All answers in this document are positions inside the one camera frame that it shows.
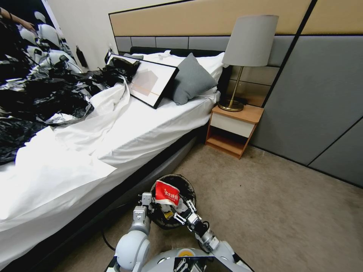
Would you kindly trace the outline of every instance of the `table lamp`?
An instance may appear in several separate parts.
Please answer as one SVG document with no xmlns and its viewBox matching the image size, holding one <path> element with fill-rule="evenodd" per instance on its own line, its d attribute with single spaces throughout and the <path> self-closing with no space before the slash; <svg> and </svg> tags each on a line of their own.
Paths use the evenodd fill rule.
<svg viewBox="0 0 363 272">
<path fill-rule="evenodd" d="M 252 15 L 237 19 L 222 63 L 241 67 L 232 97 L 218 104 L 221 109 L 243 110 L 243 103 L 234 100 L 243 67 L 267 65 L 278 18 L 276 15 Z"/>
</svg>

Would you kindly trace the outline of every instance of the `white pillow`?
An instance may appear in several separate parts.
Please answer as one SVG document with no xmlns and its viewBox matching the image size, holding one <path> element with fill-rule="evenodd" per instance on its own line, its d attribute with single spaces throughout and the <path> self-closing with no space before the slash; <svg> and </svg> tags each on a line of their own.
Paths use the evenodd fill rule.
<svg viewBox="0 0 363 272">
<path fill-rule="evenodd" d="M 178 66 L 185 57 L 178 57 L 170 55 L 170 50 L 166 50 L 164 53 L 153 54 L 133 54 L 135 56 L 144 56 L 144 60 L 157 62 L 161 64 Z M 222 74 L 223 67 L 228 67 L 228 64 L 223 64 L 222 59 L 224 52 L 213 57 L 198 57 L 196 58 L 198 63 L 208 71 L 208 73 L 218 82 L 220 75 Z"/>
</svg>

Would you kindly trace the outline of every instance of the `picture frame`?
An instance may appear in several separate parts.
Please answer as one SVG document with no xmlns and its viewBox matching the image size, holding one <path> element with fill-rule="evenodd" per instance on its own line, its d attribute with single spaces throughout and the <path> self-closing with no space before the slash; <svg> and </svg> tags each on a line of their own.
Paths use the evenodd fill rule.
<svg viewBox="0 0 363 272">
<path fill-rule="evenodd" d="M 107 62 L 113 58 L 124 59 L 131 63 L 140 61 L 131 82 L 129 82 L 130 94 L 150 107 L 157 109 L 162 98 L 173 86 L 175 76 L 179 72 L 178 67 L 150 62 L 112 54 Z"/>
</svg>

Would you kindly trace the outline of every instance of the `lamp shade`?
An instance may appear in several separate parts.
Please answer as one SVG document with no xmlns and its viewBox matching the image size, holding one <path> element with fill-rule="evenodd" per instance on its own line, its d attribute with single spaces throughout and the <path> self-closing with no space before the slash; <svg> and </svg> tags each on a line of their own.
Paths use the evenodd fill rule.
<svg viewBox="0 0 363 272">
<path fill-rule="evenodd" d="M 237 66 L 266 66 L 278 18 L 276 15 L 239 17 L 222 62 Z"/>
</svg>

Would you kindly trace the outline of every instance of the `lamp stem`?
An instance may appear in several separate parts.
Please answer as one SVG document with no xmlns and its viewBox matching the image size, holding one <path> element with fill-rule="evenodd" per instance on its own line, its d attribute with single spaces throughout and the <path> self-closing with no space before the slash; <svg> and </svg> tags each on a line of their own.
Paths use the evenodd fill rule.
<svg viewBox="0 0 363 272">
<path fill-rule="evenodd" d="M 241 67 L 239 68 L 238 77 L 237 77 L 237 82 L 236 82 L 236 85 L 234 86 L 233 95 L 232 95 L 232 98 L 231 98 L 231 100 L 230 100 L 230 104 L 229 104 L 229 106 L 228 106 L 229 108 L 231 108 L 231 107 L 232 107 L 233 99 L 234 99 L 234 95 L 236 94 L 236 91 L 237 91 L 237 87 L 238 87 L 239 79 L 241 78 L 242 70 L 243 70 L 243 66 L 241 66 Z"/>
</svg>

